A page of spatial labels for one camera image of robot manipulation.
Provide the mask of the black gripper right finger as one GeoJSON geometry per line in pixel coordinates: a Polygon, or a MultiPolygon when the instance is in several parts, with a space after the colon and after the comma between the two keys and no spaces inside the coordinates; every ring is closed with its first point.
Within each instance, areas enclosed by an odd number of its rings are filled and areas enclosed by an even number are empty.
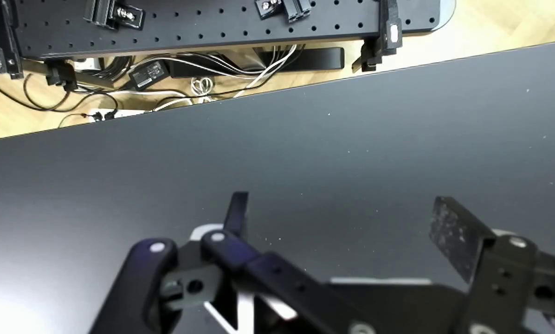
{"type": "Polygon", "coordinates": [[[453,197],[436,197],[433,244],[468,285],[455,334],[533,334],[537,310],[555,329],[555,255],[518,234],[496,234],[453,197]]]}

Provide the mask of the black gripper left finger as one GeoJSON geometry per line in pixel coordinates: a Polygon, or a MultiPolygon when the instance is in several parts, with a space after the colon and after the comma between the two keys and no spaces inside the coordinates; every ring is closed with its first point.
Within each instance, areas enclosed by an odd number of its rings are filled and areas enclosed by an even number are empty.
{"type": "Polygon", "coordinates": [[[128,251],[91,334],[171,334],[203,307],[229,333],[377,334],[342,290],[245,242],[249,195],[236,192],[221,225],[178,247],[147,238],[128,251]]]}

